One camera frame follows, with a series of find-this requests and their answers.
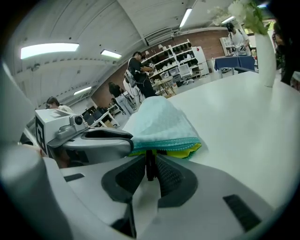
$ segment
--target flower arrangement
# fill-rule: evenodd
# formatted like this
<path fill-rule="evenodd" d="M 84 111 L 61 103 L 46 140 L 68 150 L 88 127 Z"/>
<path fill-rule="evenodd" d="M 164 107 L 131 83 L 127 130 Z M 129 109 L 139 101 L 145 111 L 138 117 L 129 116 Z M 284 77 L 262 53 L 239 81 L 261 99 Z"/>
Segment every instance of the flower arrangement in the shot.
<path fill-rule="evenodd" d="M 268 34 L 268 30 L 263 24 L 262 12 L 252 0 L 235 0 L 228 7 L 228 11 L 215 7 L 213 10 L 209 10 L 208 13 L 215 14 L 216 18 L 212 22 L 217 26 L 225 18 L 234 16 L 238 23 L 245 24 L 245 27 L 251 29 L 254 33 Z"/>

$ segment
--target brick wall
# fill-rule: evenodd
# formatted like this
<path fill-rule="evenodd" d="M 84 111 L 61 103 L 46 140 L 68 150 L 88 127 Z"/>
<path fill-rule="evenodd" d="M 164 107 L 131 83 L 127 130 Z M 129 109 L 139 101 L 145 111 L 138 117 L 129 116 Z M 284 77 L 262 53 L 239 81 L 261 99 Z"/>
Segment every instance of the brick wall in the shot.
<path fill-rule="evenodd" d="M 168 40 L 163 42 L 161 45 L 168 47 L 169 45 L 175 46 L 180 43 L 184 43 L 189 39 L 192 46 L 200 46 L 203 49 L 206 59 L 224 56 L 224 51 L 220 43 L 220 38 L 228 37 L 228 32 L 226 30 L 212 30 L 190 33 L 175 37 L 173 40 Z M 151 50 L 155 50 L 157 53 L 161 50 L 158 46 L 153 46 L 148 49 L 150 56 L 155 53 Z M 120 67 L 114 74 L 112 74 L 92 95 L 93 101 L 100 107 L 107 107 L 111 103 L 111 94 L 108 91 L 108 83 L 110 81 L 118 84 L 124 89 L 123 80 L 124 73 L 127 69 L 127 63 Z"/>

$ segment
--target blue tablecloth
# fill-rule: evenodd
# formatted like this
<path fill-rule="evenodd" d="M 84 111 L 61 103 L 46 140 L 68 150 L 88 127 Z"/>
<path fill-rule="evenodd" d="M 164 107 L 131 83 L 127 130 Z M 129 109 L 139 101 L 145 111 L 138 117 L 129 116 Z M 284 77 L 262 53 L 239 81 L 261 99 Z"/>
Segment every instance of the blue tablecloth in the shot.
<path fill-rule="evenodd" d="M 215 60 L 215 70 L 220 68 L 248 68 L 254 70 L 254 58 L 252 56 L 232 56 L 217 58 Z"/>

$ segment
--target white ceiling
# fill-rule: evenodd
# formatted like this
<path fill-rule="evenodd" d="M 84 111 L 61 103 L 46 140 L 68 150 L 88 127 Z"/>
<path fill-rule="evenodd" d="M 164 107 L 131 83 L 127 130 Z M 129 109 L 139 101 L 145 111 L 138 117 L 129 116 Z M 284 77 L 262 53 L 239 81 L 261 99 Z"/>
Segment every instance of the white ceiling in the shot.
<path fill-rule="evenodd" d="M 97 87 L 137 50 L 144 37 L 164 28 L 177 28 L 188 7 L 193 11 L 184 29 L 202 27 L 207 10 L 233 0 L 44 0 L 26 16 L 10 39 L 4 58 L 12 75 L 36 108 L 50 96 L 70 103 L 73 93 Z M 79 43 L 76 52 L 49 53 L 20 59 L 24 46 Z M 103 49 L 121 54 L 102 56 Z M 32 71 L 31 67 L 40 68 Z"/>

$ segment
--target light blue cloth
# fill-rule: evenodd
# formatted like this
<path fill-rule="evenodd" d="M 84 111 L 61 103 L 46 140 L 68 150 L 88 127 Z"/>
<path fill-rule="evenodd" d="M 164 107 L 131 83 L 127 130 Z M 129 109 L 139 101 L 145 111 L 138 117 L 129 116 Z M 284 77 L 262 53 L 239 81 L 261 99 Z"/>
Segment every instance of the light blue cloth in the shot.
<path fill-rule="evenodd" d="M 133 135 L 133 153 L 153 149 L 179 151 L 200 143 L 185 114 L 162 96 L 145 99 L 123 130 Z"/>

